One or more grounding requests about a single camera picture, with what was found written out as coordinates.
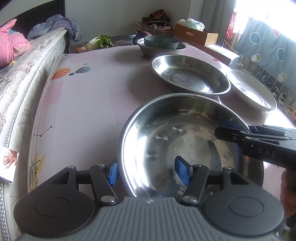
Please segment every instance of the orange striped hot air balloon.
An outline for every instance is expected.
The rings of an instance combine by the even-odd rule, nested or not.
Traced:
[[[68,74],[70,71],[71,71],[71,69],[69,69],[69,68],[62,68],[54,73],[54,75],[52,76],[52,79],[55,80],[57,78],[63,77],[66,74]]]

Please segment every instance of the human hand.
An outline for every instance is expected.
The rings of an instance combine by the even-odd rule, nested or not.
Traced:
[[[9,154],[4,157],[4,165],[7,165],[6,168],[9,168],[12,163],[15,163],[15,166],[17,165],[17,152],[13,150],[9,150]]]
[[[288,190],[287,170],[281,176],[281,195],[280,200],[285,210],[285,217],[289,218],[296,213],[296,192]]]

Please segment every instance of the hot air balloon print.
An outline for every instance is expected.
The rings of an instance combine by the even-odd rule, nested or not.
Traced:
[[[69,75],[71,76],[71,75],[73,75],[73,74],[86,73],[86,72],[88,72],[88,71],[90,71],[90,70],[91,70],[90,67],[81,67],[81,68],[77,69],[75,73],[71,73],[71,74],[69,74]]]
[[[69,69],[69,68],[62,68],[54,73],[54,75],[52,76],[52,80],[63,77],[66,74],[68,74],[70,71],[71,71],[71,69]]]

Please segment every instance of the green leafy vegetable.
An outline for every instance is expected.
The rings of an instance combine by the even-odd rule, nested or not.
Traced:
[[[86,46],[89,50],[94,50],[99,48],[114,47],[114,44],[111,42],[110,35],[101,34],[100,36],[97,36],[96,38],[89,41]]]

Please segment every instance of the gray curtain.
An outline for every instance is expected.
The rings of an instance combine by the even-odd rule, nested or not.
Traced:
[[[235,0],[206,0],[201,22],[205,29],[218,33],[217,44],[223,46]]]

